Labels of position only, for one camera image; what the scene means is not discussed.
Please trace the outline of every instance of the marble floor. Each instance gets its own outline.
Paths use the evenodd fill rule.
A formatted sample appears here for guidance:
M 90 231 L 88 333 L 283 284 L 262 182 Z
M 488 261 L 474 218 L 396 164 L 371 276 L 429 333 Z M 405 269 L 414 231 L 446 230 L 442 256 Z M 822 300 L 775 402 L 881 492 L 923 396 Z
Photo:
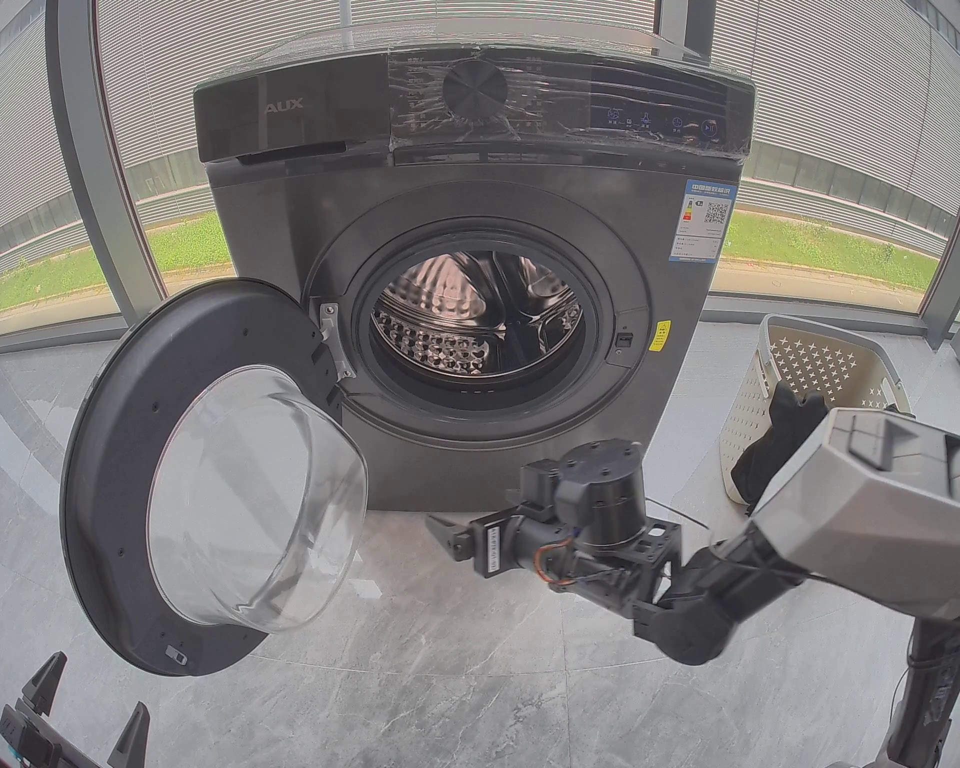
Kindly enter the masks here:
M 960 432 L 953 351 L 877 339 L 918 418 Z M 742 518 L 715 440 L 755 345 L 755 326 L 700 326 L 645 461 L 648 493 L 719 535 Z M 909 618 L 811 583 L 718 660 L 682 667 L 528 573 L 480 580 L 411 514 L 369 514 L 347 582 L 307 629 L 208 678 L 127 666 L 74 599 L 57 518 L 63 447 L 108 350 L 0 356 L 0 702 L 65 651 L 51 719 L 101 762 L 138 700 L 152 766 L 823 768 L 876 753 Z M 960 735 L 942 765 L 960 765 Z

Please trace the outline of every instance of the white laundry basket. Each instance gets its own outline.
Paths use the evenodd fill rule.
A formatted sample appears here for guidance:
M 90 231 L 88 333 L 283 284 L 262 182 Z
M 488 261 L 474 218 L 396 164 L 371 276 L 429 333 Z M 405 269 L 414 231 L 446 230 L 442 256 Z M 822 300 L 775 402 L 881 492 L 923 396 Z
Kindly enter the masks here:
M 886 408 L 910 412 L 890 358 L 876 342 L 822 323 L 767 315 L 743 384 L 720 434 L 720 468 L 729 496 L 744 504 L 731 470 L 747 446 L 770 428 L 768 407 L 779 381 L 797 396 L 819 390 L 828 408 Z

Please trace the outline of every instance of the control panel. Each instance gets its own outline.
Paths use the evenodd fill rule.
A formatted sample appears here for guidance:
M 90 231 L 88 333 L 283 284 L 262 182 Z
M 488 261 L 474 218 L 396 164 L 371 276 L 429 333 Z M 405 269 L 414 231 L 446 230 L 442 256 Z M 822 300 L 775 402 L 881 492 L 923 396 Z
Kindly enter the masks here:
M 311 147 L 571 142 L 578 152 L 742 159 L 754 99 L 748 80 L 653 55 L 451 46 L 238 74 L 198 86 L 194 106 L 204 162 Z
M 587 139 L 749 153 L 753 86 L 706 68 L 542 50 L 470 56 L 462 48 L 397 53 L 387 68 L 401 144 Z

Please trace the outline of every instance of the qr code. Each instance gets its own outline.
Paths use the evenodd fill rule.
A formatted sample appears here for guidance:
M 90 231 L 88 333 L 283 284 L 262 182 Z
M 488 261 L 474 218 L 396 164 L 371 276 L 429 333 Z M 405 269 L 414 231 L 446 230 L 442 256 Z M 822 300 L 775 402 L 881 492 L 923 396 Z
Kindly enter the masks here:
M 727 221 L 727 211 L 730 206 L 726 203 L 707 203 L 707 215 L 704 224 L 724 224 Z

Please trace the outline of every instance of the washing machine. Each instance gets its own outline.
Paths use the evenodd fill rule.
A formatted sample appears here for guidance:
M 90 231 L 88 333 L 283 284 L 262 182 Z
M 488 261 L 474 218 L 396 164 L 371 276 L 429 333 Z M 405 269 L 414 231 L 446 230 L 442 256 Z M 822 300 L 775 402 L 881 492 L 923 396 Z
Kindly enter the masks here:
M 642 450 L 754 100 L 656 37 L 504 18 L 304 36 L 199 85 L 238 277 L 131 328 L 65 451 L 105 642 L 215 672 L 323 609 L 367 508 L 503 509 L 525 464 Z
M 472 18 L 306 36 L 194 102 L 237 274 L 324 327 L 372 507 L 479 512 L 527 462 L 649 443 L 754 98 L 662 39 Z

